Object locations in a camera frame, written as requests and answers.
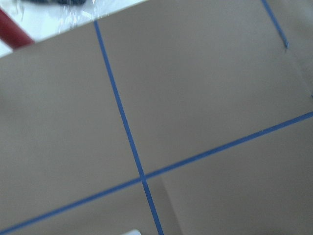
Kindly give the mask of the clear plastic storage box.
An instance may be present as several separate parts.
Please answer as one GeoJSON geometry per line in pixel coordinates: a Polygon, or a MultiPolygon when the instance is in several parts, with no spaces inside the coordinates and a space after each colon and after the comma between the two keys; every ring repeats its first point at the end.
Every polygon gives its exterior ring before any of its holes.
{"type": "Polygon", "coordinates": [[[141,232],[138,229],[132,229],[123,233],[122,235],[141,235],[141,232]]]}

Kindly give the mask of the clear crumpled plastic wrap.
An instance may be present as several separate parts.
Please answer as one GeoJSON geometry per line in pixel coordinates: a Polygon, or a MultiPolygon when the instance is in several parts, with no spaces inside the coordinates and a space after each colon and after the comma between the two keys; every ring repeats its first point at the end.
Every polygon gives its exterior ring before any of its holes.
{"type": "Polygon", "coordinates": [[[143,0],[14,0],[18,23],[30,33],[61,33],[143,3],[143,0]]]}

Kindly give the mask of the red cylinder bottle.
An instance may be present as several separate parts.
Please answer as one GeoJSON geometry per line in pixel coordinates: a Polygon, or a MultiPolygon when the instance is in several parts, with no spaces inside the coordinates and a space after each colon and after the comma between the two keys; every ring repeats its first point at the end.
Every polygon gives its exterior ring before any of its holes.
{"type": "Polygon", "coordinates": [[[0,40],[13,50],[35,43],[2,9],[0,10],[0,40]]]}

